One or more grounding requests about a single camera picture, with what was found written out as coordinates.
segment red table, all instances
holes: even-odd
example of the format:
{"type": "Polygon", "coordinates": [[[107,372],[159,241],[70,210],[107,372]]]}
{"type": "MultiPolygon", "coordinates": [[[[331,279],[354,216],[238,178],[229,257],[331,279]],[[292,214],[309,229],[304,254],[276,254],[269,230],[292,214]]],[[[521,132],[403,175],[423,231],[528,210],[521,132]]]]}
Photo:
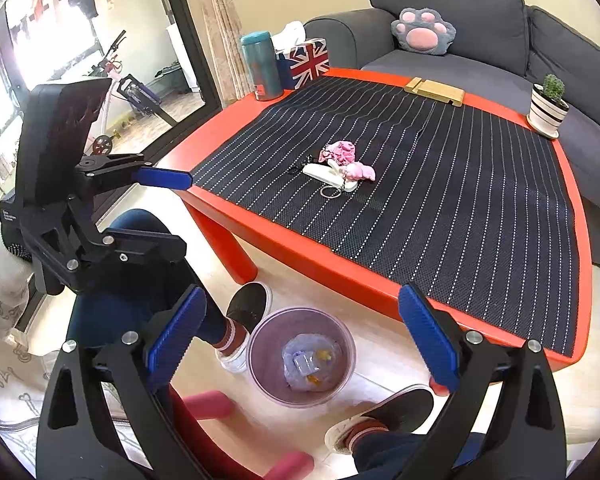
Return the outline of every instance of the red table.
{"type": "MultiPolygon", "coordinates": [[[[404,86],[410,78],[384,73],[362,72],[332,68],[326,76],[349,77],[364,81],[404,86]]],[[[180,143],[161,162],[161,168],[190,171],[223,142],[257,117],[266,107],[283,99],[256,101],[253,94],[234,103],[213,117],[180,143]]],[[[464,104],[479,108],[524,128],[529,128],[524,115],[493,103],[482,97],[466,94],[464,104]]],[[[576,337],[572,357],[546,350],[553,370],[569,366],[582,357],[587,347],[591,314],[591,256],[587,224],[582,209],[580,193],[570,165],[558,141],[553,146],[562,168],[569,197],[575,212],[575,229],[580,257],[579,304],[576,337]]],[[[177,191],[191,217],[205,236],[211,248],[237,283],[247,283],[256,278],[258,269],[236,241],[235,234],[285,265],[302,272],[312,280],[351,298],[369,308],[401,320],[397,297],[400,284],[337,256],[330,248],[306,238],[290,229],[275,224],[219,196],[197,186],[187,191],[177,191]]],[[[502,329],[437,301],[435,308],[446,310],[464,328],[478,330],[493,342],[521,346],[523,340],[502,329]]]]}

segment beige floral curtain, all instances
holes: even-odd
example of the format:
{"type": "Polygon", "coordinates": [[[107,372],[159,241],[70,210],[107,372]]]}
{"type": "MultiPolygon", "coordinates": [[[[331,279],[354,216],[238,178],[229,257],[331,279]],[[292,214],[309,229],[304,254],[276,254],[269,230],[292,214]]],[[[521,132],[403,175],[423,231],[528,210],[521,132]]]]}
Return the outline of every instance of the beige floral curtain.
{"type": "Polygon", "coordinates": [[[242,25],[233,0],[200,1],[220,95],[229,104],[252,90],[240,47],[242,25]]]}

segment pink trash can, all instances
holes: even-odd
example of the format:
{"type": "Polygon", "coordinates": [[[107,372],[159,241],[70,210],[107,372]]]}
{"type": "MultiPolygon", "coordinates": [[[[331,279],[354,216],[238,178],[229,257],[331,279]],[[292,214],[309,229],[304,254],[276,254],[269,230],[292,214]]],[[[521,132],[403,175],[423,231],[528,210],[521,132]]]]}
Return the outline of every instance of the pink trash can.
{"type": "Polygon", "coordinates": [[[339,319],[316,308],[293,306],[274,312],[256,327],[247,346],[247,367],[269,399],[289,408],[308,408],[331,399],[347,384],[356,368],[356,345],[351,332],[339,319]],[[322,334],[340,345],[342,378],[333,390],[298,392],[286,382],[282,349],[303,333],[322,334]]]}

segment bottle lid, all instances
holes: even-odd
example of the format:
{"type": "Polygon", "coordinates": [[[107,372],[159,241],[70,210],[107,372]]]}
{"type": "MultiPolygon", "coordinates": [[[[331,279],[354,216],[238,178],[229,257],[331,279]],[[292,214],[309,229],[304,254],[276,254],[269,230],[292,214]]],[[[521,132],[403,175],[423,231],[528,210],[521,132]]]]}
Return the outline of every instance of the bottle lid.
{"type": "Polygon", "coordinates": [[[267,41],[271,39],[271,35],[266,30],[260,30],[259,32],[252,32],[240,38],[240,43],[243,45],[250,45],[253,43],[260,43],[261,41],[267,41]]]}

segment gray sofa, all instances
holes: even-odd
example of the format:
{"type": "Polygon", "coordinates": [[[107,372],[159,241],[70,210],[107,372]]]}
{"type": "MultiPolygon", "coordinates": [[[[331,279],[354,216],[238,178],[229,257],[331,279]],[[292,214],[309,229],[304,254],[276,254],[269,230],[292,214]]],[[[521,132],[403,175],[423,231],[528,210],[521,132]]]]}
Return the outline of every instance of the gray sofa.
{"type": "Polygon", "coordinates": [[[419,76],[529,112],[532,84],[555,73],[571,109],[560,143],[583,196],[592,259],[600,265],[600,47],[524,0],[369,0],[371,9],[305,25],[326,38],[331,66],[419,76]],[[405,7],[438,10],[458,34],[444,56],[400,50],[390,23],[405,7]]]}

